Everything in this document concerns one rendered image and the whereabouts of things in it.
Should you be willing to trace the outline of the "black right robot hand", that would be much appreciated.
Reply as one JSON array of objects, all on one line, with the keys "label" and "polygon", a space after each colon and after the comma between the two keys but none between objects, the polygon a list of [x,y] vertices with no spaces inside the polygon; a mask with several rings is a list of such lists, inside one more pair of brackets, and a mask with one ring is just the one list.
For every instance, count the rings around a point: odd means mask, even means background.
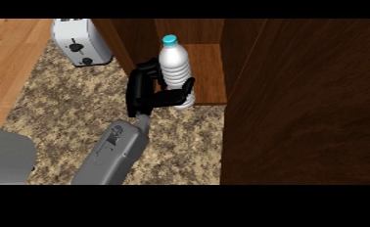
[{"label": "black right robot hand", "polygon": [[136,117],[149,115],[154,108],[180,106],[194,88],[195,78],[189,77],[177,89],[166,89],[167,84],[158,64],[152,57],[139,63],[130,72],[126,92],[127,114]]}]

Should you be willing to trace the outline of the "clear water bottle teal cap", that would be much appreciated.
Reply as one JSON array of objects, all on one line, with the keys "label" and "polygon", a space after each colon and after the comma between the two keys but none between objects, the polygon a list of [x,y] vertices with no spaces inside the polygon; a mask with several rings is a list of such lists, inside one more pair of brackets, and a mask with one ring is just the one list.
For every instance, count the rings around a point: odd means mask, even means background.
[{"label": "clear water bottle teal cap", "polygon": [[191,65],[188,51],[179,44],[174,34],[161,37],[158,64],[167,89],[180,89],[191,77]]}]

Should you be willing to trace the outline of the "brown wooden cabinet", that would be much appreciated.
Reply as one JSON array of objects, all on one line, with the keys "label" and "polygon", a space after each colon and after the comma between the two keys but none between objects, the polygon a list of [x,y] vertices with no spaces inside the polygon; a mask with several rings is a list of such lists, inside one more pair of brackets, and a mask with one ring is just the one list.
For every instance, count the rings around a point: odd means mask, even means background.
[{"label": "brown wooden cabinet", "polygon": [[93,19],[126,74],[158,56],[161,37],[174,34],[189,54],[195,104],[225,105],[266,20]]}]

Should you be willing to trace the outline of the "dark brown cabinet door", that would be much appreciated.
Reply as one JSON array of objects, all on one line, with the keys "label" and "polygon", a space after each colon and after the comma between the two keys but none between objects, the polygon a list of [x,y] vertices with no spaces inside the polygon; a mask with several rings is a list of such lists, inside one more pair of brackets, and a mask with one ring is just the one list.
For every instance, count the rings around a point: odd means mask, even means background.
[{"label": "dark brown cabinet door", "polygon": [[370,20],[268,20],[223,115],[223,184],[370,184]]}]

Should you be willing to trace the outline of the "silver toaster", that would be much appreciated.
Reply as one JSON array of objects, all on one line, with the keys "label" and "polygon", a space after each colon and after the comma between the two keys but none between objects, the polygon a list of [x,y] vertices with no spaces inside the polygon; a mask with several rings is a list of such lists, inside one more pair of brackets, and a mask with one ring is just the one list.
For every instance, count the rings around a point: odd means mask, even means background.
[{"label": "silver toaster", "polygon": [[55,19],[52,39],[77,68],[103,66],[112,53],[90,19]]}]

